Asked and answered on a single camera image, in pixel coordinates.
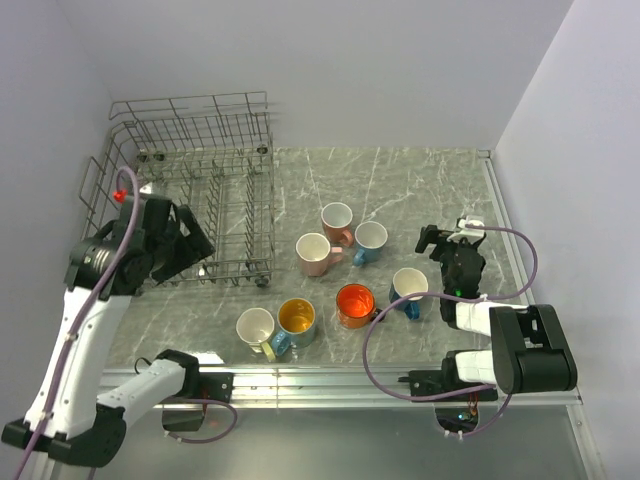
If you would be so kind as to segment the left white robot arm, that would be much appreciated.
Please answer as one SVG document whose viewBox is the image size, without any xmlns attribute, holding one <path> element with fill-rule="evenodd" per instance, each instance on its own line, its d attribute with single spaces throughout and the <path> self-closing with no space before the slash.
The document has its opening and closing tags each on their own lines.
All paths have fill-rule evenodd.
<svg viewBox="0 0 640 480">
<path fill-rule="evenodd" d="M 101 468 L 117 454 L 128 427 L 156 404 L 196 398 L 199 362 L 175 350 L 161 352 L 148 372 L 110 392 L 98 388 L 117 327 L 142 284 L 161 284 L 214 251 L 189 206 L 161 195 L 125 195 L 118 219 L 72 249 L 45 378 L 25 416 L 4 426 L 2 442 L 67 465 Z"/>
</svg>

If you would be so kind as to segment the aluminium mounting rail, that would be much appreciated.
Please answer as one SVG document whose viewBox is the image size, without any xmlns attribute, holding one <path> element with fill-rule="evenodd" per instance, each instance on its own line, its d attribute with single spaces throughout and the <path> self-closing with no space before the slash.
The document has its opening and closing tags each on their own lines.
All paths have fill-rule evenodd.
<svg viewBox="0 0 640 480">
<path fill-rule="evenodd" d="M 407 367 L 390 364 L 371 367 L 375 378 L 386 388 L 409 395 L 410 384 L 401 382 L 408 377 Z M 370 381 L 361 365 L 337 364 L 329 366 L 257 365 L 230 367 L 211 365 L 201 367 L 211 376 L 229 372 L 233 375 L 231 403 L 237 408 L 406 408 L 430 406 L 411 403 L 389 396 Z M 120 386 L 135 376 L 133 368 L 104 371 L 99 393 Z M 514 395 L 509 406 L 575 406 L 582 405 L 577 389 L 570 392 L 526 393 Z"/>
</svg>

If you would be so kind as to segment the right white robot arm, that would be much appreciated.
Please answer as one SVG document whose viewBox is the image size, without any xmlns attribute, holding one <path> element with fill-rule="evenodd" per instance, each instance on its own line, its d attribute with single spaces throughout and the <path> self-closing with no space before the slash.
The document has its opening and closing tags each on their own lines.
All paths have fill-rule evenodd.
<svg viewBox="0 0 640 480">
<path fill-rule="evenodd" d="M 440 386 L 462 399 L 474 387 L 495 385 L 506 394 L 570 391 L 578 369 L 556 310 L 551 305 L 509 305 L 484 299 L 480 280 L 486 260 L 479 247 L 488 228 L 461 219 L 455 230 L 428 225 L 415 247 L 429 246 L 440 266 L 443 295 L 439 310 L 452 329 L 490 340 L 486 350 L 449 351 L 443 359 Z"/>
</svg>

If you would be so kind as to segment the salmon pink mug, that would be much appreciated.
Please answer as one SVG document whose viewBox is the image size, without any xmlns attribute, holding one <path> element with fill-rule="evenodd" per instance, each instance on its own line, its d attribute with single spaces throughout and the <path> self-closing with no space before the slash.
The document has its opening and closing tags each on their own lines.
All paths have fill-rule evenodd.
<svg viewBox="0 0 640 480">
<path fill-rule="evenodd" d="M 342 202 L 332 202 L 323 207 L 321 221 L 325 235 L 333 244 L 351 247 L 354 243 L 351 224 L 353 212 Z"/>
</svg>

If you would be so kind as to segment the light pink mug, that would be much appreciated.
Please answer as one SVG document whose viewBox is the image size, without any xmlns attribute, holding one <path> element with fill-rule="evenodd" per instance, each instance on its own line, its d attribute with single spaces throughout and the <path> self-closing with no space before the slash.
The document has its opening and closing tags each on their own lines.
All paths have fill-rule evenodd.
<svg viewBox="0 0 640 480">
<path fill-rule="evenodd" d="M 333 246 L 320 233 L 306 233 L 295 244 L 295 253 L 302 273 L 308 277 L 322 276 L 344 256 L 342 247 Z"/>
</svg>

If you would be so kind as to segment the dark blue white-inside mug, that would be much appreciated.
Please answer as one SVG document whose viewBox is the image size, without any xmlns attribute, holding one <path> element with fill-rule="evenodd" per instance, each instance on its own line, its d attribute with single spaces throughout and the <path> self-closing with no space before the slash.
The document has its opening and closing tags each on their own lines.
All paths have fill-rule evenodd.
<svg viewBox="0 0 640 480">
<path fill-rule="evenodd" d="M 420 292 L 429 290 L 427 277 L 418 269 L 405 267 L 393 276 L 389 302 L 395 303 L 394 309 L 405 314 L 410 321 L 417 321 L 421 316 Z"/>
</svg>

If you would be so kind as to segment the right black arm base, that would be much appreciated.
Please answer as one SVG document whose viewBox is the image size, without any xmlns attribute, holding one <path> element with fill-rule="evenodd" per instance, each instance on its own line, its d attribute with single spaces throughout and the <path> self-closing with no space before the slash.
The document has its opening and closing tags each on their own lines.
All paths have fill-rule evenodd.
<svg viewBox="0 0 640 480">
<path fill-rule="evenodd" d="M 412 370 L 406 376 L 400 377 L 398 381 L 409 385 L 412 397 L 433 396 L 480 386 L 480 383 L 463 382 L 455 374 L 445 374 L 441 370 Z M 498 392 L 495 388 L 492 388 L 439 399 L 439 402 L 467 402 L 468 400 L 488 402 L 496 401 L 497 399 Z"/>
</svg>

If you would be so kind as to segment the orange enamel mug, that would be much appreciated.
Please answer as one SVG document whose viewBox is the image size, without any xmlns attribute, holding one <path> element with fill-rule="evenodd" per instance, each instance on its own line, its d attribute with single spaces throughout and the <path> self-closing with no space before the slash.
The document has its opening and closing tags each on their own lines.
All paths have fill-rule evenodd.
<svg viewBox="0 0 640 480">
<path fill-rule="evenodd" d="M 336 315 L 345 328 L 359 329 L 367 326 L 381 312 L 373 292 L 364 285 L 345 285 L 336 295 Z"/>
</svg>

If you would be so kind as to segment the light blue yellow-inside mug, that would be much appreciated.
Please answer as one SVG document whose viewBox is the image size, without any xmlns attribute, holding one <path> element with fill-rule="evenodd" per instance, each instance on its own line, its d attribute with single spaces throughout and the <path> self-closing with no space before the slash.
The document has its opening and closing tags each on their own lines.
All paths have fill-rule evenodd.
<svg viewBox="0 0 640 480">
<path fill-rule="evenodd" d="M 288 349 L 309 346 L 316 333 L 316 312 L 306 299 L 293 298 L 285 301 L 277 315 L 277 332 L 270 346 L 277 357 Z"/>
</svg>

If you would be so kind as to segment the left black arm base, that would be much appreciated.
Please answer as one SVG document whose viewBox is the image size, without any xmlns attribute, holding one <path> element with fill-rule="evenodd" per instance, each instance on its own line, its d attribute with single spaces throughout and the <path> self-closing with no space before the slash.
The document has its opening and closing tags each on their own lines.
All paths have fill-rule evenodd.
<svg viewBox="0 0 640 480">
<path fill-rule="evenodd" d="M 229 403 L 232 397 L 234 374 L 231 372 L 201 373 L 196 389 L 198 399 Z"/>
</svg>

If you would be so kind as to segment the blue patterned mug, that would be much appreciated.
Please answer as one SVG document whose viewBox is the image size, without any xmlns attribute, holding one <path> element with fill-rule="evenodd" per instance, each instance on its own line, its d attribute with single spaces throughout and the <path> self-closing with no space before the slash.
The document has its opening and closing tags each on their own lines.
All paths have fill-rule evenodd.
<svg viewBox="0 0 640 480">
<path fill-rule="evenodd" d="M 376 221 L 359 224 L 354 233 L 356 253 L 353 265 L 356 267 L 377 261 L 388 240 L 388 231 Z"/>
</svg>

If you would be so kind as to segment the pale yellow mug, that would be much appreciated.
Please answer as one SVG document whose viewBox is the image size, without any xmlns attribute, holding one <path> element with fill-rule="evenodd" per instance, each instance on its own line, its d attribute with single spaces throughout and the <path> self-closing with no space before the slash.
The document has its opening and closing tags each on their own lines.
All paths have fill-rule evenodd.
<svg viewBox="0 0 640 480">
<path fill-rule="evenodd" d="M 276 360 L 270 345 L 274 331 L 275 320 L 264 308 L 247 309 L 236 322 L 236 333 L 240 340 L 254 353 L 264 355 L 269 362 Z"/>
</svg>

